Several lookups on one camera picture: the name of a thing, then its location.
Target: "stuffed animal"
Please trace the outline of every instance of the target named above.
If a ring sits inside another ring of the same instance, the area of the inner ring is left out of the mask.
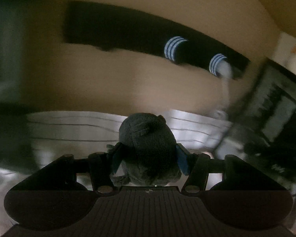
[[[124,175],[111,177],[115,186],[165,186],[180,179],[176,140],[163,116],[130,115],[120,126],[119,141],[125,147]]]

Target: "grooved plate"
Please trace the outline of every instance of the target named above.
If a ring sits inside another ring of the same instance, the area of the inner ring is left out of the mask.
[[[245,231],[215,219],[199,198],[181,195],[175,187],[124,187],[111,197],[99,198],[90,213],[71,226],[37,232],[15,226],[5,235],[35,237],[98,236],[203,236],[288,237],[282,226],[264,231]]]

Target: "brown wall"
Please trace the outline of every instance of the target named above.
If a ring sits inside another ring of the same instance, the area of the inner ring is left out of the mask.
[[[168,109],[207,113],[220,102],[220,80],[203,69],[125,50],[62,43],[66,0],[33,0],[24,54],[24,101],[41,110],[128,115]],[[139,9],[194,28],[253,63],[233,81],[233,100],[247,92],[280,30],[258,0],[88,0]]]

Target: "blue and white striped band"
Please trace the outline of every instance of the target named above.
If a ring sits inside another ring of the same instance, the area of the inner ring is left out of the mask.
[[[216,68],[217,65],[220,63],[221,60],[226,59],[227,57],[221,53],[216,54],[214,57],[212,57],[210,63],[209,63],[209,71],[210,73],[216,75]]]
[[[183,37],[172,37],[164,46],[164,56],[172,61],[175,61],[174,55],[175,55],[175,50],[178,48],[178,46],[186,42],[187,40],[184,39]]]

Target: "metal screw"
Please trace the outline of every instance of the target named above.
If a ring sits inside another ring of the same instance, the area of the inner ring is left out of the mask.
[[[110,193],[113,191],[113,187],[108,185],[102,185],[97,189],[97,191],[100,193]]]
[[[187,187],[184,188],[184,190],[189,193],[197,193],[200,191],[200,188],[195,185],[188,185]]]

